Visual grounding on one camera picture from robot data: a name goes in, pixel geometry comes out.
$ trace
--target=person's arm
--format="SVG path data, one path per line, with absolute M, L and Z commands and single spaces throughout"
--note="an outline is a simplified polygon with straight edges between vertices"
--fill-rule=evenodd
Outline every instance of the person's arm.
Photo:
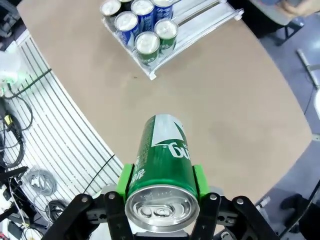
M 292 6 L 287 0 L 278 5 L 287 15 L 307 17 L 320 11 L 320 0 L 302 0 L 298 6 Z

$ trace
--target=tray of cans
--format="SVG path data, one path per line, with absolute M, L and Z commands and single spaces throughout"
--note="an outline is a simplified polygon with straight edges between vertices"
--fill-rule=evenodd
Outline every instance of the tray of cans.
M 105 0 L 102 23 L 151 79 L 170 59 L 244 11 L 226 0 Z

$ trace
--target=cardboard surface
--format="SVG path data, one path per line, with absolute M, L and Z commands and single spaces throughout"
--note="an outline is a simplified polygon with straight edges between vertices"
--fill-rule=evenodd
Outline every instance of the cardboard surface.
M 228 198 L 263 196 L 296 162 L 311 131 L 287 82 L 242 21 L 208 34 L 150 81 L 101 23 L 99 0 L 23 0 L 23 21 L 97 132 L 134 163 L 144 124 L 183 124 L 193 164 Z

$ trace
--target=soda can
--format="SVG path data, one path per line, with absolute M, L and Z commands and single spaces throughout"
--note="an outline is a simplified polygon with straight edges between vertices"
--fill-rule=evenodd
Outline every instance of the soda can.
M 132 0 L 120 0 L 122 11 L 131 11 Z
M 175 117 L 160 114 L 146 122 L 127 196 L 126 216 L 147 231 L 175 232 L 198 217 L 185 130 Z
M 156 62 L 159 55 L 160 39 L 152 31 L 139 34 L 134 43 L 140 62 L 150 66 Z
M 178 28 L 175 22 L 166 18 L 155 24 L 154 31 L 160 39 L 160 53 L 168 54 L 172 52 L 176 44 Z
M 115 31 L 115 19 L 121 13 L 121 2 L 118 0 L 106 0 L 100 6 L 100 12 L 108 26 Z
M 173 16 L 173 0 L 153 0 L 155 23 L 161 19 L 171 19 Z
M 115 18 L 114 25 L 123 44 L 133 48 L 140 33 L 138 16 L 131 11 L 124 11 Z
M 131 11 L 138 15 L 141 32 L 153 32 L 155 26 L 154 4 L 149 0 L 134 0 Z

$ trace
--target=striped metal surface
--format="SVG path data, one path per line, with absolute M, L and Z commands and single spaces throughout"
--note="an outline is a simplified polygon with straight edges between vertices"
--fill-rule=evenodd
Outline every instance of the striped metal surface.
M 8 48 L 9 52 L 16 50 L 20 51 L 23 61 L 31 70 L 31 76 L 21 84 L 21 90 L 50 67 L 28 31 L 21 35 L 16 44 Z M 33 110 L 33 124 L 23 132 L 25 156 L 19 166 L 47 170 L 57 180 L 57 191 L 50 197 L 37 196 L 27 182 L 24 182 L 22 189 L 41 210 L 54 199 L 69 203 L 75 195 L 85 190 L 113 152 L 72 101 L 54 71 L 20 97 L 26 100 Z M 23 101 L 14 98 L 8 100 L 8 103 L 22 128 L 27 126 L 31 116 Z M 13 135 L 6 135 L 6 146 L 13 146 Z M 6 149 L 4 160 L 14 162 L 18 152 L 18 146 Z M 122 168 L 118 158 L 113 157 L 92 182 L 87 193 L 93 195 L 105 185 L 117 183 Z

